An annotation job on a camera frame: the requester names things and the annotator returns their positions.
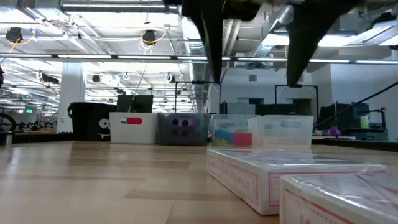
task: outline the plastic-wrapped box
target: plastic-wrapped box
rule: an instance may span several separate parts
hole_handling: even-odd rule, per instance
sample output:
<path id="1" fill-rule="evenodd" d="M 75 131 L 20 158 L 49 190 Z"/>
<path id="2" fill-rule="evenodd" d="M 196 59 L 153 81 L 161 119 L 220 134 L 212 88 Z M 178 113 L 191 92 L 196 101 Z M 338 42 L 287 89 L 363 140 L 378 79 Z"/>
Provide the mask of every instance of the plastic-wrapped box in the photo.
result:
<path id="1" fill-rule="evenodd" d="M 218 114 L 210 124 L 215 146 L 259 146 L 261 116 Z"/>
<path id="2" fill-rule="evenodd" d="M 280 223 L 398 223 L 398 176 L 283 177 Z"/>
<path id="3" fill-rule="evenodd" d="M 208 173 L 261 215 L 279 213 L 283 175 L 358 174 L 386 172 L 380 164 L 364 164 L 310 153 L 281 150 L 207 151 Z"/>
<path id="4" fill-rule="evenodd" d="M 158 113 L 159 144 L 174 146 L 207 145 L 209 115 Z"/>
<path id="5" fill-rule="evenodd" d="M 263 116 L 263 146 L 311 146 L 312 127 L 313 116 Z"/>
<path id="6" fill-rule="evenodd" d="M 109 113 L 109 122 L 113 143 L 156 144 L 156 114 Z"/>

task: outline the black cable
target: black cable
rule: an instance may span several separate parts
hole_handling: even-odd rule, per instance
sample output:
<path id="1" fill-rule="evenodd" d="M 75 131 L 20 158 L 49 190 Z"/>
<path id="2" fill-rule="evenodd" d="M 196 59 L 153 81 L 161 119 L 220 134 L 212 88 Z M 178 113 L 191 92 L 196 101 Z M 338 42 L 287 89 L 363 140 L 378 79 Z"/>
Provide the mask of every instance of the black cable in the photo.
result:
<path id="1" fill-rule="evenodd" d="M 394 87 L 394 86 L 396 86 L 396 85 L 398 85 L 398 82 L 395 82 L 395 83 L 389 85 L 387 88 L 385 88 L 385 89 L 383 89 L 383 90 L 381 90 L 381 91 L 378 91 L 377 93 L 375 93 L 375 94 L 373 94 L 373 95 L 371 95 L 371 96 L 368 96 L 368 97 L 366 97 L 365 99 L 363 99 L 363 100 L 361 100 L 361 101 L 358 101 L 358 102 L 356 102 L 356 103 L 353 103 L 352 105 L 347 106 L 346 108 L 344 108 L 344 109 L 343 109 L 342 111 L 340 111 L 339 113 L 337 113 L 337 114 L 335 114 L 335 115 L 333 115 L 333 116 L 331 116 L 331 117 L 329 117 L 329 118 L 327 118 L 327 119 L 324 119 L 323 121 L 321 121 L 321 122 L 319 122 L 319 123 L 317 123 L 317 124 L 314 124 L 313 128 L 316 128 L 316 127 L 318 127 L 319 125 L 321 125 L 321 124 L 323 124 L 323 123 L 325 123 L 325 122 L 327 122 L 327 121 L 329 121 L 329 120 L 331 120 L 331 119 L 333 119 L 333 118 L 339 116 L 340 114 L 344 113 L 346 110 L 348 110 L 348 109 L 350 109 L 350 108 L 352 108 L 352 107 L 354 107 L 354 106 L 356 106 L 356 105 L 358 105 L 358 104 L 360 104 L 360 103 L 362 103 L 362 102 L 365 102 L 366 100 L 369 100 L 369 99 L 371 99 L 371 98 L 373 98 L 373 97 L 375 97 L 375 96 L 380 95 L 381 93 L 384 93 L 385 91 L 391 89 L 392 87 Z"/>

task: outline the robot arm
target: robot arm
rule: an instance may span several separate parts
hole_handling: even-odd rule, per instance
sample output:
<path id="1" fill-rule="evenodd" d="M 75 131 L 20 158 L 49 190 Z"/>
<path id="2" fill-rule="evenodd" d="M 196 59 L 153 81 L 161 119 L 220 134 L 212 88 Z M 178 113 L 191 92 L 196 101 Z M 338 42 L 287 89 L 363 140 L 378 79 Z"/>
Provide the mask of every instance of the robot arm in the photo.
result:
<path id="1" fill-rule="evenodd" d="M 255 18 L 261 4 L 293 4 L 293 22 L 287 25 L 289 54 L 287 84 L 295 85 L 315 53 L 319 41 L 341 15 L 363 0 L 164 0 L 181 4 L 182 15 L 195 23 L 206 48 L 213 78 L 220 80 L 222 69 L 223 20 Z"/>

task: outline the metal frame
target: metal frame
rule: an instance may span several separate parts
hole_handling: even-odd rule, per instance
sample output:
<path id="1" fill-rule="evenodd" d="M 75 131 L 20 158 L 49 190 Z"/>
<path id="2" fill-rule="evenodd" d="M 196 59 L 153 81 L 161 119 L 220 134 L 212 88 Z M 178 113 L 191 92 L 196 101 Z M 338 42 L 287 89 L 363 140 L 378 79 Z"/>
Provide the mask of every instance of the metal frame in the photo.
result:
<path id="1" fill-rule="evenodd" d="M 303 88 L 307 87 L 310 92 L 312 92 L 309 88 L 314 88 L 315 89 L 315 99 L 317 100 L 317 121 L 319 117 L 319 94 L 318 94 L 318 86 L 316 85 L 275 85 L 275 109 L 278 107 L 278 92 L 277 89 L 278 87 L 289 87 L 289 88 Z"/>
<path id="2" fill-rule="evenodd" d="M 176 81 L 175 82 L 175 96 L 174 96 L 174 113 L 177 112 L 177 92 L 178 92 L 178 88 L 177 85 L 179 83 L 191 83 L 192 85 L 206 85 L 206 84 L 218 84 L 220 87 L 220 90 L 218 92 L 218 101 L 219 104 L 221 103 L 221 82 L 208 82 L 208 81 Z"/>

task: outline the wooden table surface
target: wooden table surface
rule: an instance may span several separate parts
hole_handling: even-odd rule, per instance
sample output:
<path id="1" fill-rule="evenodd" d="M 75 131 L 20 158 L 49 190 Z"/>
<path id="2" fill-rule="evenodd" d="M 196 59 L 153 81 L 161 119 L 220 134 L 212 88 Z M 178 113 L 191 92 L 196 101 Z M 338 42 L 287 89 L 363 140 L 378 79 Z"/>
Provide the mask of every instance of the wooden table surface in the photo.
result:
<path id="1" fill-rule="evenodd" d="M 398 153 L 313 146 L 317 154 L 382 162 Z M 48 142 L 0 148 L 1 223 L 279 223 L 206 173 L 206 147 Z"/>

